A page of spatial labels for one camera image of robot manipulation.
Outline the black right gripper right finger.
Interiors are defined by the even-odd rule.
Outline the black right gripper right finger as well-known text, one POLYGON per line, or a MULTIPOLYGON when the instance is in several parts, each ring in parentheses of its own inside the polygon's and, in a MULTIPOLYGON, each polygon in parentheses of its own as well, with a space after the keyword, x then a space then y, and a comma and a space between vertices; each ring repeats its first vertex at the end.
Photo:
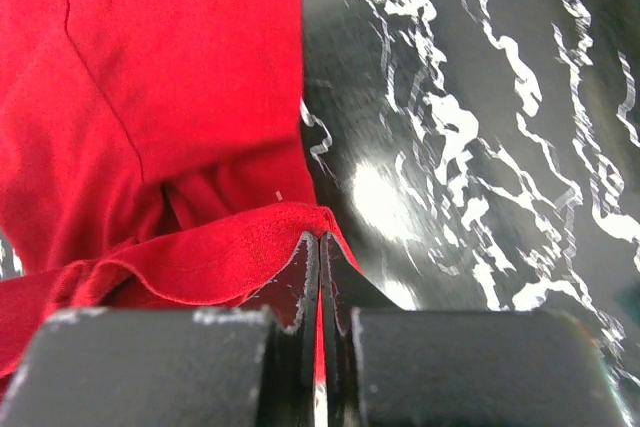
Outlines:
POLYGON ((587 331, 554 311, 395 305, 321 238, 327 421, 332 426, 625 426, 587 331))

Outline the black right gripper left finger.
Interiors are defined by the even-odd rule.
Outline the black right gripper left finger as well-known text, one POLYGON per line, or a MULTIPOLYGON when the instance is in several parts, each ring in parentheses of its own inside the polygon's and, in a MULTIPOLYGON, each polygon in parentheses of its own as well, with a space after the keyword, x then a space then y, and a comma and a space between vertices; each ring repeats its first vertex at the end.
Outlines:
POLYGON ((310 426, 319 246, 237 308, 65 309, 34 336, 5 426, 310 426))

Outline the red t-shirt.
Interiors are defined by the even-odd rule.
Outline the red t-shirt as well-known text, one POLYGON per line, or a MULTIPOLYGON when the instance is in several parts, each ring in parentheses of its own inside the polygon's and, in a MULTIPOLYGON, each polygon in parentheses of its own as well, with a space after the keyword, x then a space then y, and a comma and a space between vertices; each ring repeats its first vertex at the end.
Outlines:
POLYGON ((235 307, 337 233, 303 152, 301 0, 1 0, 1 382, 77 307, 235 307))

